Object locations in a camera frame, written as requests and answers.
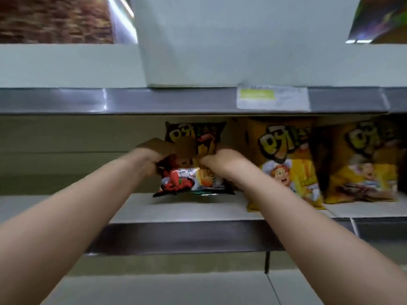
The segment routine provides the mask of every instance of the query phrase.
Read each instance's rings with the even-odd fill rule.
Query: yellow highlight on price tag
[[[240,98],[247,100],[275,100],[274,90],[240,89]]]

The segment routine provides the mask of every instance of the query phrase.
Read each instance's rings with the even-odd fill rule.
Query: chip bag
[[[394,201],[399,134],[376,119],[332,127],[333,154],[326,203]]]
[[[158,193],[153,197],[191,191],[198,195],[234,194],[223,178],[199,164],[199,158],[215,153],[226,122],[221,123],[166,123],[165,141],[175,144],[193,140],[192,152],[172,154],[158,163],[162,176]]]
[[[262,171],[317,209],[324,209],[308,139],[313,121],[247,120],[248,153]],[[257,211],[249,202],[248,211]]]

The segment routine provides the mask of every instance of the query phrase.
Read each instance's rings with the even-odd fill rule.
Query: bare skin
[[[176,152],[153,139],[1,225],[0,303],[41,303],[155,163]],[[241,154],[221,149],[201,163],[256,201],[324,303],[405,304],[407,277],[396,264]]]

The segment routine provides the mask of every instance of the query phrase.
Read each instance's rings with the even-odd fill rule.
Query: yellow snack bag
[[[393,123],[376,119],[337,125],[332,139],[325,203],[395,200],[400,149]]]
[[[247,120],[248,154],[262,171],[317,209],[324,209],[308,140],[313,121]],[[248,211],[257,211],[250,202]]]

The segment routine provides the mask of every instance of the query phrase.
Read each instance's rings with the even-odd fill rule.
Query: person's left arm
[[[173,144],[152,139],[0,226],[0,304],[40,304]]]

